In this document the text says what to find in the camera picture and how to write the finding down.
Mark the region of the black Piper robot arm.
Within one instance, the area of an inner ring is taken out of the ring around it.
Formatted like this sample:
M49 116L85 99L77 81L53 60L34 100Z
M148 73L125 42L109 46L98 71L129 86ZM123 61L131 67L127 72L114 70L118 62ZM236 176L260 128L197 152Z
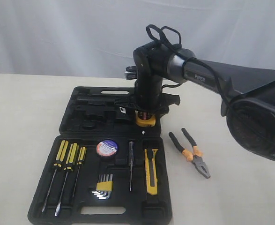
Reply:
M196 83L221 96L221 115L244 149L275 161L275 70L197 59L181 45L150 42L134 50L134 93L116 104L164 114L178 96L162 92L162 80Z

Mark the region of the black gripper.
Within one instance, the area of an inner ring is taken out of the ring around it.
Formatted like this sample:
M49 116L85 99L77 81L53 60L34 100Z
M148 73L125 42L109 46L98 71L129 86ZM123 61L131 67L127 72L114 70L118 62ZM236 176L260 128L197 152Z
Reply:
M156 113L162 117L169 113L170 105L180 105L180 96L162 93L162 81L134 83L134 96L119 97L114 104L119 107L129 108L136 111Z

